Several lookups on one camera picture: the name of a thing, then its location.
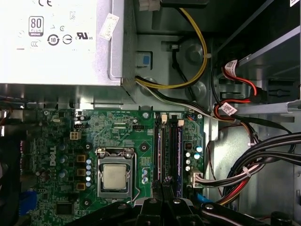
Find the ram slot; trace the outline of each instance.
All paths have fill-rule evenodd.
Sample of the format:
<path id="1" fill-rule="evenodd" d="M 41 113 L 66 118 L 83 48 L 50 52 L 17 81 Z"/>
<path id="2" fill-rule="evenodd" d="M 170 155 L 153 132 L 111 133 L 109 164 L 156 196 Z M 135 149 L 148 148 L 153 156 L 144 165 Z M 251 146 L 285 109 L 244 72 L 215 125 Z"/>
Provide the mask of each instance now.
<path id="1" fill-rule="evenodd" d="M 163 181 L 166 177 L 166 144 L 167 144 L 167 140 L 166 140 L 166 128 L 162 127 L 161 128 L 161 153 L 160 153 L 160 168 L 161 168 L 161 172 L 160 172 L 160 180 Z"/>
<path id="2" fill-rule="evenodd" d="M 159 180 L 160 179 L 160 147 L 161 147 L 161 122 L 160 122 L 160 113 L 155 113 L 155 131 L 154 131 L 154 162 L 153 162 L 153 171 L 154 176 L 153 180 Z"/>
<path id="3" fill-rule="evenodd" d="M 176 194 L 176 180 L 177 180 L 177 153 L 178 153 L 178 144 L 177 144 L 177 127 L 178 127 L 178 120 L 175 115 L 172 116 L 170 119 L 170 128 L 169 128 L 169 147 L 168 147 L 168 158 L 169 158 L 169 165 L 168 165 L 168 175 L 172 179 L 172 187 L 174 194 Z"/>
<path id="4" fill-rule="evenodd" d="M 183 129 L 182 127 L 177 128 L 177 178 L 176 178 L 176 193 L 175 196 L 182 197 L 183 191 Z"/>

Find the power connector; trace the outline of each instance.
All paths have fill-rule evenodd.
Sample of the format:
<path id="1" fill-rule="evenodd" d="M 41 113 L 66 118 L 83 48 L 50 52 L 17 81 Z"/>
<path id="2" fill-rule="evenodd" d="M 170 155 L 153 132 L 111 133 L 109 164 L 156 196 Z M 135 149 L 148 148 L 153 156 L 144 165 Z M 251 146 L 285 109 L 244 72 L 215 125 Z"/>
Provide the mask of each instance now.
<path id="1" fill-rule="evenodd" d="M 139 11 L 159 11 L 160 0 L 139 0 Z"/>

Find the white sticker on cable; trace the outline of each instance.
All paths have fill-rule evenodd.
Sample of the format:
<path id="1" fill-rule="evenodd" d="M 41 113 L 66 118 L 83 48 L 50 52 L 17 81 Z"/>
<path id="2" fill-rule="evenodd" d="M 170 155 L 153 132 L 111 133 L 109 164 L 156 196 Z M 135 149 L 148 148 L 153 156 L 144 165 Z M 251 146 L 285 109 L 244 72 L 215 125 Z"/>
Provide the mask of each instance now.
<path id="1" fill-rule="evenodd" d="M 294 4 L 296 4 L 300 0 L 290 0 L 290 7 L 292 7 Z"/>
<path id="2" fill-rule="evenodd" d="M 110 41 L 118 21 L 118 16 L 109 13 L 105 19 L 102 29 L 100 30 L 99 36 Z"/>
<path id="3" fill-rule="evenodd" d="M 228 115 L 231 116 L 232 114 L 234 114 L 235 112 L 237 112 L 237 109 L 235 107 L 232 107 L 231 105 L 229 105 L 228 103 L 224 103 L 221 106 L 221 109 Z"/>
<path id="4" fill-rule="evenodd" d="M 226 64 L 225 71 L 227 72 L 228 75 L 236 77 L 235 68 L 236 68 L 237 62 L 238 62 L 238 60 L 232 60 Z"/>

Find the cable tie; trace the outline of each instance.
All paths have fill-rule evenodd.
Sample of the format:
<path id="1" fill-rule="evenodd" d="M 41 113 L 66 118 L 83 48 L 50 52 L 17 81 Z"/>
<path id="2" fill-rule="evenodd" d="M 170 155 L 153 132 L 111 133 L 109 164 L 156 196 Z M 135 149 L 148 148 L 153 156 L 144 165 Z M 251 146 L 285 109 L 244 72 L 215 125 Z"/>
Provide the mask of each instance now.
<path id="1" fill-rule="evenodd" d="M 249 169 L 247 168 L 247 167 L 243 167 L 243 171 L 246 173 L 246 175 L 248 176 L 248 177 L 251 177 L 252 175 L 249 173 Z"/>
<path id="2" fill-rule="evenodd" d="M 211 53 L 207 53 L 206 55 L 204 55 L 205 58 L 210 59 L 212 57 Z"/>
<path id="3" fill-rule="evenodd" d="M 248 143 L 248 147 L 254 146 L 256 143 Z"/>
<path id="4" fill-rule="evenodd" d="M 233 125 L 239 125 L 241 123 L 241 120 L 235 119 L 232 124 Z"/>

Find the chip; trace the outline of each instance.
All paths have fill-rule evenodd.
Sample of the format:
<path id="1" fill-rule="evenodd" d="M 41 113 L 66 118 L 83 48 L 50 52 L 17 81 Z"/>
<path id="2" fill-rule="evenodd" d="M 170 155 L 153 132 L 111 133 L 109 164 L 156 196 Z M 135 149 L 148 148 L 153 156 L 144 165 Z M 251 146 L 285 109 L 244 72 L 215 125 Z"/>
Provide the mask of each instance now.
<path id="1" fill-rule="evenodd" d="M 192 143 L 185 143 L 185 149 L 191 150 L 192 149 Z"/>
<path id="2" fill-rule="evenodd" d="M 44 193 L 44 194 L 43 194 L 43 199 L 44 199 L 44 200 L 47 200 L 47 199 L 48 199 L 48 193 Z"/>
<path id="3" fill-rule="evenodd" d="M 86 156 L 83 154 L 76 156 L 76 162 L 86 162 Z"/>
<path id="4" fill-rule="evenodd" d="M 103 188 L 126 189 L 127 188 L 127 166 L 119 165 L 104 165 L 103 166 Z"/>
<path id="5" fill-rule="evenodd" d="M 72 215 L 73 205 L 70 202 L 58 202 L 56 204 L 57 215 Z"/>
<path id="6" fill-rule="evenodd" d="M 86 184 L 85 183 L 78 183 L 78 184 L 76 184 L 76 189 L 78 191 L 84 191 L 86 189 Z"/>
<path id="7" fill-rule="evenodd" d="M 84 177 L 86 175 L 86 170 L 85 169 L 77 169 L 76 175 L 79 177 Z"/>

